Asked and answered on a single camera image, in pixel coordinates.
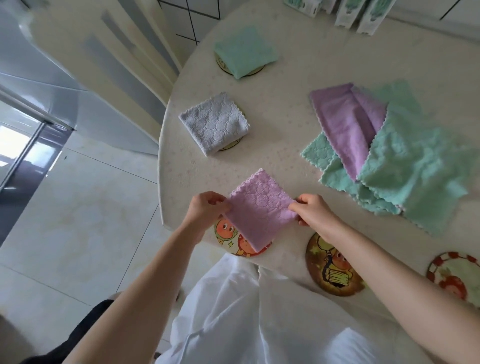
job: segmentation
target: speckled tablecloth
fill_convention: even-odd
[[[480,47],[477,44],[385,19],[374,36],[334,27],[334,16],[311,19],[279,0],[251,1],[222,20],[198,45],[174,86],[159,154],[159,196],[164,225],[181,223],[191,196],[206,190],[228,195],[264,168],[290,196],[322,194],[332,209],[410,267],[425,273],[448,250],[480,258],[480,183],[461,200],[444,237],[434,239],[401,217],[377,217],[348,195],[319,184],[319,170],[300,152],[321,131],[310,91],[355,82],[373,87],[405,78],[425,110],[480,146]],[[236,81],[215,62],[213,44],[253,24],[274,43],[280,59]],[[227,91],[245,113],[251,132],[230,150],[206,158],[178,119],[186,109]],[[323,293],[310,278],[305,247],[313,231],[292,224],[255,263]],[[213,229],[205,241],[218,245]],[[371,290],[332,297],[376,313],[386,309]]]

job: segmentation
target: box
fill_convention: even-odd
[[[342,0],[336,12],[335,25],[350,29],[366,0]]]
[[[323,0],[322,1],[322,11],[327,14],[331,14],[333,8],[335,7],[336,0]]]
[[[396,0],[371,0],[363,15],[357,33],[372,35],[395,4]]]
[[[314,18],[322,5],[322,0],[283,0],[283,3],[311,18]]]

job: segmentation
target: purple cloth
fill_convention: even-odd
[[[232,209],[226,217],[256,252],[297,216],[288,210],[293,200],[262,168],[238,186],[227,201]]]
[[[314,90],[310,100],[325,136],[355,181],[385,121],[386,104],[352,83]]]

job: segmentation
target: forearm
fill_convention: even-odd
[[[337,247],[420,345],[449,363],[478,363],[480,316],[376,243],[339,223],[324,238]]]
[[[196,240],[179,228],[65,360],[69,364],[150,363]]]

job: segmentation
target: black fabric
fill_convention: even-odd
[[[113,300],[104,300],[96,305],[85,318],[72,331],[67,341],[63,342],[55,349],[45,355],[33,356],[23,360],[20,364],[61,364],[73,348],[84,337],[93,324],[110,307]]]

